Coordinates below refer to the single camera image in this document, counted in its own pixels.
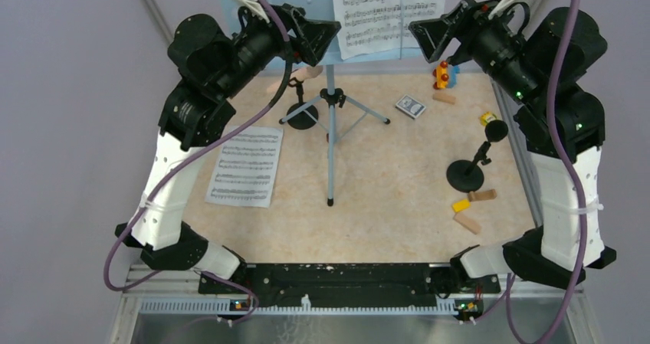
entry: marble-patterned surface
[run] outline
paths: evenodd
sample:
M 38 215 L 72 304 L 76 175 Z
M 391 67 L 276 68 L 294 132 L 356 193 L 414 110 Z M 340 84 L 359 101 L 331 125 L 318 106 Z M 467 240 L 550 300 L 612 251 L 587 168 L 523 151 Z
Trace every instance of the marble-patterned surface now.
M 232 103 L 238 125 L 269 101 L 266 87 L 276 77 L 258 77 Z M 533 227 L 510 143 L 492 146 L 493 162 L 483 168 L 484 188 L 498 198 L 475 202 L 465 213 L 483 227 L 473 235 L 452 220 L 451 204 L 466 197 L 445 180 L 456 159 L 471 159 L 484 141 L 478 117 L 499 115 L 488 77 L 461 74 L 449 93 L 456 105 L 432 99 L 427 74 L 337 76 L 346 94 L 391 119 L 385 125 L 367 116 L 335 148 L 335 205 L 327 200 L 325 131 L 314 126 L 297 131 L 284 126 L 280 164 L 271 207 L 237 208 L 204 201 L 218 150 L 208 154 L 185 210 L 184 220 L 211 241 L 238 252 L 250 262 L 434 262 L 475 244 L 490 244 Z M 326 84 L 325 76 L 306 82 L 305 100 Z M 427 106 L 412 120 L 395 102 L 408 93 Z M 280 127 L 278 120 L 295 103 L 287 90 L 258 126 Z M 327 104 L 317 104 L 327 124 Z M 342 133 L 362 114 L 347 104 L 337 109 Z

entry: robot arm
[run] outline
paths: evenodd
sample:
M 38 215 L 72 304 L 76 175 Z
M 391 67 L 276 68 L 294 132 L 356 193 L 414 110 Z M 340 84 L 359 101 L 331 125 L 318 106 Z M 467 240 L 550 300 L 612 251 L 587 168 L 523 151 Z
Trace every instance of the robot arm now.
M 229 249 L 207 241 L 182 221 L 185 205 L 204 162 L 197 159 L 171 178 L 153 202 L 147 195 L 175 166 L 219 140 L 235 109 L 228 102 L 275 57 L 316 66 L 340 30 L 338 22 L 307 20 L 291 5 L 272 6 L 292 30 L 292 56 L 285 57 L 276 27 L 256 11 L 238 11 L 241 31 L 227 38 L 207 15 L 193 15 L 176 29 L 168 48 L 181 80 L 167 97 L 159 119 L 156 155 L 146 183 L 146 210 L 124 241 L 142 249 L 153 270 L 200 270 L 228 279 L 243 266 Z M 126 228 L 117 226 L 116 236 Z
M 588 241 L 584 266 L 602 268 L 616 258 L 599 236 L 596 180 L 605 139 L 604 110 L 576 81 L 607 48 L 598 25 L 580 12 L 564 61 L 556 97 L 560 138 L 586 190 L 586 210 L 578 210 L 573 182 L 555 153 L 546 123 L 545 96 L 553 55 L 563 32 L 567 8 L 553 10 L 528 41 L 512 32 L 507 13 L 515 0 L 461 1 L 440 18 L 414 21 L 409 30 L 426 60 L 441 58 L 456 38 L 460 47 L 448 59 L 457 65 L 470 59 L 496 81 L 520 109 L 514 120 L 526 136 L 527 149 L 540 179 L 544 226 L 521 238 L 491 246 L 471 247 L 451 264 L 462 279 L 515 273 L 525 280 L 566 288 L 579 245 L 579 214 L 587 214 Z M 584 271 L 579 281 L 584 280 Z

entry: black rubber foot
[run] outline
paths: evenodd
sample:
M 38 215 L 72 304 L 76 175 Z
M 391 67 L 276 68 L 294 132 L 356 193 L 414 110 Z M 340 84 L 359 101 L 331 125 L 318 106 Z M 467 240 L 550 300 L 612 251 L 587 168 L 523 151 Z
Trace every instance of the black rubber foot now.
M 470 164 L 469 160 L 456 160 L 447 168 L 447 182 L 460 192 L 478 191 L 485 180 L 483 171 L 478 166 L 468 175 L 465 174 Z
M 290 106 L 289 110 L 287 111 L 287 115 L 294 112 L 301 105 L 303 104 L 295 103 L 294 105 Z M 309 112 L 309 114 L 311 114 L 314 118 L 318 120 L 318 109 L 316 109 L 315 106 L 310 106 L 304 112 L 301 112 L 297 116 L 288 120 L 287 123 L 289 123 L 289 126 L 292 126 L 295 129 L 309 129 L 313 127 L 316 124 L 316 122 L 314 122 L 314 120 L 312 120 L 311 117 L 307 115 L 307 113 L 305 112 Z

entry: sheet music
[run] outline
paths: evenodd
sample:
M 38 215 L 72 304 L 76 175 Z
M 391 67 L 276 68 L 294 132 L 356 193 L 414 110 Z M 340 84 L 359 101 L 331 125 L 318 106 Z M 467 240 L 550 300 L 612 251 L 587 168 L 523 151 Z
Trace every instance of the sheet music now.
M 237 126 L 229 126 L 227 132 Z M 248 127 L 221 147 L 205 201 L 268 208 L 280 158 L 283 130 Z
M 341 58 L 397 48 L 417 48 L 408 30 L 414 20 L 442 15 L 445 0 L 333 0 L 342 28 L 337 35 Z

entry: deck of cards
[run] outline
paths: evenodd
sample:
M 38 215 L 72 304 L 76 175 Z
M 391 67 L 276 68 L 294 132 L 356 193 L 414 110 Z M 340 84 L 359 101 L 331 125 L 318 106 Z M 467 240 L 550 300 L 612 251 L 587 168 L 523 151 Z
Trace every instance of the deck of cards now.
M 413 99 L 409 95 L 404 95 L 404 97 L 395 104 L 395 108 L 401 110 L 407 116 L 415 119 L 425 111 L 426 106 L 425 104 Z

